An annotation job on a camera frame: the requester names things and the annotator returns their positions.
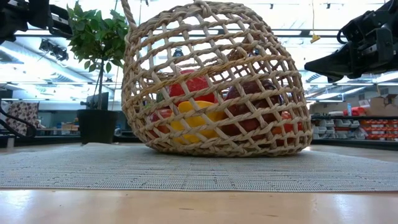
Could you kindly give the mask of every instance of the black pot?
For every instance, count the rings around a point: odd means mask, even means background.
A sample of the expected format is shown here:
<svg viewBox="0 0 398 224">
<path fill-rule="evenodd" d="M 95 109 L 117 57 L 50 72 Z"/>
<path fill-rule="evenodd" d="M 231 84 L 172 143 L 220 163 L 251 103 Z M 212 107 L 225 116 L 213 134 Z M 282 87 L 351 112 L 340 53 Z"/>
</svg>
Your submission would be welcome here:
<svg viewBox="0 0 398 224">
<path fill-rule="evenodd" d="M 100 142 L 111 144 L 116 128 L 118 114 L 108 110 L 78 110 L 81 142 Z"/>
</svg>

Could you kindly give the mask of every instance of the potted plant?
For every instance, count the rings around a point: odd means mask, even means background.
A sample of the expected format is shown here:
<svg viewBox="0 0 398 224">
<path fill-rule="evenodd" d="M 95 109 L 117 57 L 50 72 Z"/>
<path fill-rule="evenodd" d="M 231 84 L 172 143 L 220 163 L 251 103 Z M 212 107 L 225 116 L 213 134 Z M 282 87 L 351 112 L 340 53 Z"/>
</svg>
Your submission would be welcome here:
<svg viewBox="0 0 398 224">
<path fill-rule="evenodd" d="M 77 111 L 82 141 L 112 143 L 117 113 L 101 110 L 103 76 L 113 65 L 122 67 L 124 36 L 128 32 L 126 19 L 115 10 L 111 10 L 112 19 L 103 19 L 101 11 L 83 11 L 78 3 L 73 9 L 67 9 L 73 31 L 71 51 L 79 62 L 86 60 L 84 67 L 89 72 L 99 69 L 95 88 L 96 92 L 98 87 L 98 103 L 91 102 L 89 110 Z"/>
</svg>

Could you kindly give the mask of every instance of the plant stem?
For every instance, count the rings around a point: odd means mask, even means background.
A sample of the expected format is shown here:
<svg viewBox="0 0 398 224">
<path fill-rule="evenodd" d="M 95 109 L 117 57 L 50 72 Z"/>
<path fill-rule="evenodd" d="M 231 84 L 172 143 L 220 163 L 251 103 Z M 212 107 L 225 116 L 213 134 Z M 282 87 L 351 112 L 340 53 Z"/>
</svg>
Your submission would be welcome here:
<svg viewBox="0 0 398 224">
<path fill-rule="evenodd" d="M 99 88 L 98 88 L 98 109 L 102 107 L 102 78 L 104 76 L 104 59 L 101 59 L 101 68 L 99 70 Z"/>
</svg>

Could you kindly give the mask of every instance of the yellow bell pepper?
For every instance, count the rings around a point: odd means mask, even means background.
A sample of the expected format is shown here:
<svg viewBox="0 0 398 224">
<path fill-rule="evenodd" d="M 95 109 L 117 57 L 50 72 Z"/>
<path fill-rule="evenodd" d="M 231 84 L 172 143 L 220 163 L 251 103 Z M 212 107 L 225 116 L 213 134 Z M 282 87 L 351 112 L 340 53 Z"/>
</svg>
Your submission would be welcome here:
<svg viewBox="0 0 398 224">
<path fill-rule="evenodd" d="M 196 101 L 196 104 L 199 106 L 199 108 L 206 108 L 206 107 L 213 105 L 214 103 L 210 103 L 207 101 Z M 193 110 L 193 105 L 189 101 L 185 101 L 178 105 L 178 110 L 181 113 L 187 113 L 187 112 Z M 206 115 L 212 121 L 220 121 L 220 120 L 224 119 L 224 117 L 225 117 L 225 113 L 223 111 L 215 111 L 215 112 L 208 113 Z M 205 120 L 200 116 L 186 118 L 185 121 L 192 128 L 206 124 Z M 182 123 L 179 121 L 172 121 L 171 127 L 178 131 L 182 131 L 185 129 L 184 126 L 182 125 Z M 218 134 L 216 133 L 215 130 L 202 130 L 199 133 L 204 135 L 206 138 L 218 137 Z M 188 140 L 190 143 L 195 143 L 195 142 L 200 141 L 200 139 L 198 137 L 196 137 L 194 134 L 184 134 L 182 137 L 184 139 Z M 184 141 L 181 138 L 176 138 L 174 140 L 178 141 L 181 144 L 184 144 Z"/>
</svg>

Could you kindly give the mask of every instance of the ceiling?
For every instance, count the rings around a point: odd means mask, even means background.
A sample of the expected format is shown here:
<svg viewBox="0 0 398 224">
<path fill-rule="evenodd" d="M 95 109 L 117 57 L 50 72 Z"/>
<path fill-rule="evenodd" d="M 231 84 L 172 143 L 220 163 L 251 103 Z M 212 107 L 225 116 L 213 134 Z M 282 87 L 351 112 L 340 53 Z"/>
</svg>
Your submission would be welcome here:
<svg viewBox="0 0 398 224">
<path fill-rule="evenodd" d="M 315 29 L 315 33 L 318 35 L 333 37 L 337 34 L 338 29 L 351 19 L 368 10 L 376 10 L 384 4 L 384 0 L 235 0 L 234 2 L 244 3 L 247 7 L 255 10 L 271 26 L 275 35 L 280 37 L 279 41 L 290 52 L 297 68 L 301 71 L 306 96 L 310 100 L 339 100 L 342 93 L 347 95 L 359 93 L 371 87 L 371 84 L 369 86 L 358 86 L 355 83 L 376 82 L 377 78 L 384 82 L 395 80 L 395 73 L 389 73 L 364 75 L 357 80 L 344 79 L 338 85 L 327 84 L 326 77 L 305 71 L 304 64 L 330 55 L 339 49 L 341 44 L 331 37 L 321 38 L 311 44 L 309 36 L 301 37 L 293 34 L 299 33 L 300 30 Z M 67 5 L 74 5 L 74 3 L 74 0 L 50 0 L 50 4 L 64 8 Z M 165 10 L 166 7 L 172 7 L 170 1 L 166 0 L 149 1 L 149 6 L 146 6 L 145 1 L 140 0 L 130 0 L 129 3 L 136 22 L 145 22 L 160 11 Z M 174 6 L 188 3 L 192 3 L 192 0 L 173 1 L 172 4 Z M 102 10 L 104 17 L 111 17 L 110 14 L 106 13 L 110 9 L 116 9 L 119 13 L 124 14 L 120 1 L 80 0 L 79 4 L 81 4 L 83 10 Z M 174 28 L 177 25 L 171 24 L 168 28 Z M 35 27 L 30 28 L 32 30 L 28 30 L 26 33 L 18 32 L 17 40 L 14 43 L 5 42 L 0 46 L 0 53 L 3 51 L 12 56 L 11 61 L 0 63 L 0 85 L 3 83 L 6 88 L 26 90 L 29 93 L 26 96 L 27 99 L 36 97 L 67 101 L 83 100 L 88 95 L 92 95 L 98 78 L 98 71 L 89 73 L 83 67 L 84 62 L 78 63 L 70 51 L 68 51 L 69 60 L 63 62 L 57 62 L 51 55 L 44 54 L 39 50 L 42 39 L 47 39 L 61 47 L 67 47 L 68 40 L 51 37 L 48 32 L 45 33 L 45 30 L 43 32 L 42 30 L 35 30 Z M 174 37 L 174 39 L 182 40 L 182 37 Z M 156 61 L 162 63 L 166 59 L 164 55 L 159 54 Z M 121 68 L 113 67 L 105 76 L 112 81 L 106 83 L 104 90 L 110 92 L 111 97 L 114 96 L 115 100 L 120 100 L 120 88 L 123 79 Z"/>
</svg>

